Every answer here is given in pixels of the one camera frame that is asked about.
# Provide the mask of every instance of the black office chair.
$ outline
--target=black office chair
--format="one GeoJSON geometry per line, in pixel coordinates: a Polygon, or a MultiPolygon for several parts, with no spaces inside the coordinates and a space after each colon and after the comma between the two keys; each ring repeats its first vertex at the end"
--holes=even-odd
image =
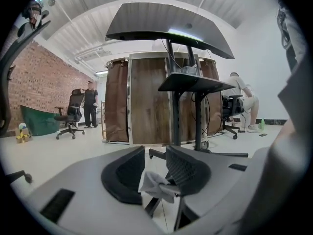
{"type": "Polygon", "coordinates": [[[223,130],[229,131],[234,134],[233,139],[237,139],[237,134],[240,133],[240,127],[226,125],[226,122],[230,122],[232,116],[241,114],[244,112],[243,101],[240,99],[242,95],[223,96],[223,130]]]}
{"type": "Polygon", "coordinates": [[[82,117],[82,114],[79,110],[79,107],[83,101],[84,94],[81,93],[81,89],[75,89],[72,91],[72,95],[69,97],[69,105],[67,108],[67,115],[62,115],[62,109],[63,107],[55,107],[56,109],[59,109],[59,116],[55,116],[54,119],[57,121],[65,121],[68,124],[68,129],[65,129],[61,131],[56,139],[60,139],[60,135],[70,132],[73,136],[72,139],[75,139],[75,132],[81,131],[83,132],[83,135],[85,134],[84,130],[80,130],[77,128],[76,123],[79,122],[79,120],[82,117]]]}

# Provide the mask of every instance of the red brick wall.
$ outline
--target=red brick wall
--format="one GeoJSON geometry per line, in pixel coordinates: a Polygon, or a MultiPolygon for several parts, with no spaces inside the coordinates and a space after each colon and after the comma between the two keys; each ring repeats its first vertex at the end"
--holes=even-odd
{"type": "MultiPolygon", "coordinates": [[[[17,38],[16,32],[17,28],[11,31],[2,55],[17,38]]],[[[65,113],[72,90],[87,88],[91,80],[36,42],[30,43],[13,65],[16,67],[9,82],[12,114],[9,130],[23,122],[20,105],[47,112],[58,112],[54,107],[61,106],[65,113]]]]}

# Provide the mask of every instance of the cable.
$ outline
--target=cable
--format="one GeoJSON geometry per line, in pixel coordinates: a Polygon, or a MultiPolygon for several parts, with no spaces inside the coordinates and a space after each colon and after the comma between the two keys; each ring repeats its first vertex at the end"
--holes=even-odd
{"type": "Polygon", "coordinates": [[[241,113],[241,115],[245,118],[244,129],[245,129],[245,132],[246,132],[246,117],[245,117],[244,114],[242,114],[242,113],[241,113]]]}
{"type": "MultiPolygon", "coordinates": [[[[209,51],[208,50],[206,50],[207,51],[207,53],[209,53],[209,51]]],[[[210,55],[210,59],[212,60],[212,57],[211,57],[211,54],[209,53],[209,55],[210,55]]]]}
{"type": "Polygon", "coordinates": [[[221,100],[221,123],[220,123],[220,126],[219,128],[217,129],[216,133],[214,133],[212,136],[215,136],[219,131],[220,131],[220,128],[222,126],[222,122],[223,122],[223,105],[222,105],[222,92],[220,92],[220,100],[221,100]]]}
{"type": "Polygon", "coordinates": [[[164,47],[165,47],[167,53],[170,55],[171,59],[172,59],[172,60],[175,62],[175,64],[181,69],[181,67],[178,65],[178,63],[176,63],[175,58],[172,57],[171,53],[170,53],[170,52],[168,51],[168,49],[166,48],[166,46],[165,46],[165,44],[164,44],[164,42],[163,42],[163,39],[161,39],[161,40],[162,40],[162,43],[163,43],[163,45],[164,45],[164,47]]]}
{"type": "MultiPolygon", "coordinates": [[[[194,116],[193,113],[192,113],[192,107],[191,107],[191,101],[192,101],[192,102],[195,102],[194,100],[192,100],[192,96],[193,96],[193,95],[194,95],[194,92],[192,92],[192,95],[191,95],[191,98],[190,98],[190,112],[191,112],[191,115],[192,115],[193,119],[196,121],[195,116],[194,116]]],[[[208,103],[208,105],[209,105],[209,111],[210,111],[210,103],[209,103],[209,100],[208,100],[207,96],[205,96],[205,97],[206,97],[207,103],[208,103]]],[[[202,134],[203,134],[203,133],[206,133],[206,134],[208,135],[208,133],[206,132],[206,130],[207,130],[208,127],[209,127],[209,123],[208,123],[208,125],[207,125],[207,127],[206,127],[205,130],[202,129],[202,134]]]]}

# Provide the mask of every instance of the white floor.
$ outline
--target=white floor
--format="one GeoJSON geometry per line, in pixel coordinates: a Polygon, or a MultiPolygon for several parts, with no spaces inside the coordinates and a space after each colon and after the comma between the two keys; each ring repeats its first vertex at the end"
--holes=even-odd
{"type": "MultiPolygon", "coordinates": [[[[210,138],[209,149],[224,153],[247,152],[249,157],[252,157],[257,149],[270,146],[280,129],[281,126],[266,125],[264,133],[267,136],[260,137],[260,133],[241,133],[237,140],[233,140],[233,135],[227,132],[222,136],[210,138]]],[[[70,134],[60,136],[59,140],[55,137],[56,134],[33,137],[33,140],[22,144],[17,144],[15,137],[0,139],[0,158],[5,173],[24,170],[33,177],[34,182],[31,185],[24,184],[23,179],[14,182],[14,188],[20,197],[26,197],[33,189],[74,162],[129,147],[129,145],[102,143],[101,128],[87,129],[84,136],[77,133],[75,140],[72,140],[70,134]]],[[[183,145],[187,148],[192,146],[193,144],[183,145]]],[[[155,149],[165,151],[165,147],[155,149]]],[[[145,170],[154,171],[165,177],[167,168],[164,160],[159,158],[150,160],[149,155],[146,154],[145,162],[145,170]]],[[[142,198],[144,206],[151,200],[146,193],[142,194],[142,198]]],[[[174,204],[162,201],[154,213],[153,220],[166,233],[173,231],[178,205],[179,199],[175,199],[174,204]]]]}

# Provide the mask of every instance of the chair wheel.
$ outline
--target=chair wheel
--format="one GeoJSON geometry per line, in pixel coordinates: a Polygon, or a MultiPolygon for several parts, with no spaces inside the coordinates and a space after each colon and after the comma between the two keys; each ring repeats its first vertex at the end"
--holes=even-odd
{"type": "Polygon", "coordinates": [[[33,177],[30,174],[26,174],[25,175],[25,180],[26,180],[26,182],[31,184],[33,182],[33,177]]]}
{"type": "Polygon", "coordinates": [[[201,149],[206,150],[207,148],[209,148],[209,141],[204,141],[201,143],[201,149]]]}

